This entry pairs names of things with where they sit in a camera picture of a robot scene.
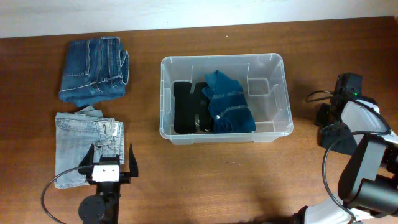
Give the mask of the blue garment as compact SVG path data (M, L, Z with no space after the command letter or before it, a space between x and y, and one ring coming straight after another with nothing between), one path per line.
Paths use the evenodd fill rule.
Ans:
M205 75L207 87L202 93L209 99L208 111L216 134L251 133L256 130L254 117L244 96L244 89L219 70Z

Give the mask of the black garment with tape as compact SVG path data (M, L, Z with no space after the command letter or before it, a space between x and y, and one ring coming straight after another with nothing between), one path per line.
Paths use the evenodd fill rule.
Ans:
M190 82L174 83L174 130L179 134L197 131L213 132L214 121L209 112L210 100L202 92L206 82L193 85Z

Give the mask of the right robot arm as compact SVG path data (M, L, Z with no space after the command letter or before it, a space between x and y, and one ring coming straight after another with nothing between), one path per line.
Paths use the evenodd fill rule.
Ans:
M291 223L362 223L397 216L397 134L377 102L362 94L362 84L361 75L339 75L326 97L329 103L318 110L315 124L318 143L325 149L322 179L328 198L302 207ZM331 151L350 156L335 194L326 177Z

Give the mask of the dark grey garment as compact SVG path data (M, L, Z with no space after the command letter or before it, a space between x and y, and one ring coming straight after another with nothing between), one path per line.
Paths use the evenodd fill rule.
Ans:
M322 103L317 111L314 124L318 126L317 142L322 148L331 151L353 155L358 144L351 133L350 128L342 121L341 112L332 111L331 105Z

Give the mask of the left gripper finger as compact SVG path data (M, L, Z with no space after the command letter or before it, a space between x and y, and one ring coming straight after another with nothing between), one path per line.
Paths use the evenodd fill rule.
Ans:
M139 168L133 152L132 144L129 145L129 173L130 177L136 178L139 176Z
M90 174L93 168L93 159L94 159L94 144L91 144L88 152L79 163L79 174Z

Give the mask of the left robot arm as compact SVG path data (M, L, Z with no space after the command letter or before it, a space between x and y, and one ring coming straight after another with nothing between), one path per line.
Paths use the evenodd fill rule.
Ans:
M78 215L83 223L117 224L121 186L130 184L132 178L139 176L139 169L129 146L129 171L120 171L119 155L101 156L94 161L94 145L79 164L78 172L85 176L90 185L96 187L96 193L86 197L80 204Z

